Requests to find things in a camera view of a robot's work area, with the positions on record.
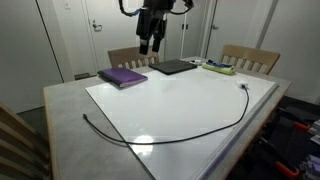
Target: door handle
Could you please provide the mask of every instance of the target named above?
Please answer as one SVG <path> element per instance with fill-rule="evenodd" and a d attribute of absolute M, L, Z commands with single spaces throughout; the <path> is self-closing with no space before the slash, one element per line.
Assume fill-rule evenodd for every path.
<path fill-rule="evenodd" d="M 94 29 L 95 32 L 100 32 L 100 31 L 102 31 L 102 25 L 97 25 L 95 19 L 93 20 L 92 27 L 93 27 L 93 29 Z"/>
<path fill-rule="evenodd" d="M 211 29 L 212 29 L 212 30 L 218 30 L 219 27 L 217 27 L 216 25 L 212 25 L 212 26 L 211 26 Z"/>

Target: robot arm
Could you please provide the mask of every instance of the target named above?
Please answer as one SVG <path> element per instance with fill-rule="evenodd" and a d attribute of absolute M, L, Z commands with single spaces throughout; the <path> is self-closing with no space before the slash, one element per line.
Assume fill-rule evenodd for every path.
<path fill-rule="evenodd" d="M 140 54 L 147 54 L 149 41 L 153 35 L 152 51 L 158 52 L 161 40 L 164 38 L 167 20 L 164 19 L 166 13 L 182 15 L 193 8 L 192 0 L 183 0 L 187 10 L 185 12 L 172 12 L 173 4 L 176 0 L 144 0 L 143 7 L 133 13 L 124 11 L 122 0 L 119 0 L 120 11 L 126 16 L 134 16 L 139 12 L 139 19 L 136 34 L 140 37 Z"/>

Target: wall outlet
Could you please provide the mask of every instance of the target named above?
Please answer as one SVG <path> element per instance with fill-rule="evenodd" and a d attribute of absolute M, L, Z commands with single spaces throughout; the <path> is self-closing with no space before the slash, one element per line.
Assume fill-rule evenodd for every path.
<path fill-rule="evenodd" d="M 71 9 L 71 7 L 70 7 L 70 4 L 69 4 L 69 1 L 68 1 L 68 0 L 64 0 L 64 8 L 65 8 L 65 9 L 68 9 L 68 10 L 70 10 L 70 9 Z"/>

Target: whiteboard surface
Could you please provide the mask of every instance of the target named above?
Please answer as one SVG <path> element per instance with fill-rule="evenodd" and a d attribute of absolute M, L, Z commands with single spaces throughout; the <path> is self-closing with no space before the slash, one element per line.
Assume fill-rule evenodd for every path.
<path fill-rule="evenodd" d="M 202 68 L 171 76 L 158 71 L 144 75 L 148 81 L 122 90 L 109 83 L 86 88 L 126 141 L 176 140 L 227 126 L 239 120 L 247 101 L 237 80 L 248 82 L 246 114 L 276 85 Z M 130 147 L 156 179 L 195 179 L 232 129 L 183 143 Z"/>

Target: purple book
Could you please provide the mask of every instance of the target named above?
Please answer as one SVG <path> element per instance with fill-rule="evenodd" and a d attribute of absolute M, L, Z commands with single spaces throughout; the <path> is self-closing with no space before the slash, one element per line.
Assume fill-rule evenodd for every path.
<path fill-rule="evenodd" d="M 103 78 L 114 82 L 119 87 L 127 87 L 148 80 L 147 76 L 127 68 L 110 68 L 98 72 Z"/>

